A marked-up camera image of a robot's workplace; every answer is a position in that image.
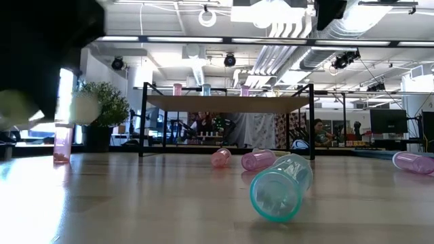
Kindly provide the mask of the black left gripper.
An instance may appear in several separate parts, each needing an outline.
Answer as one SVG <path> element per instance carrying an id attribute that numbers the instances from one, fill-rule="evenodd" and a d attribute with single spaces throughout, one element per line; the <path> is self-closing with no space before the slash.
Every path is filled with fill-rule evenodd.
<path id="1" fill-rule="evenodd" d="M 1 89 L 33 90 L 45 117 L 55 117 L 60 68 L 104 36 L 104 21 L 95 0 L 2 1 Z"/>

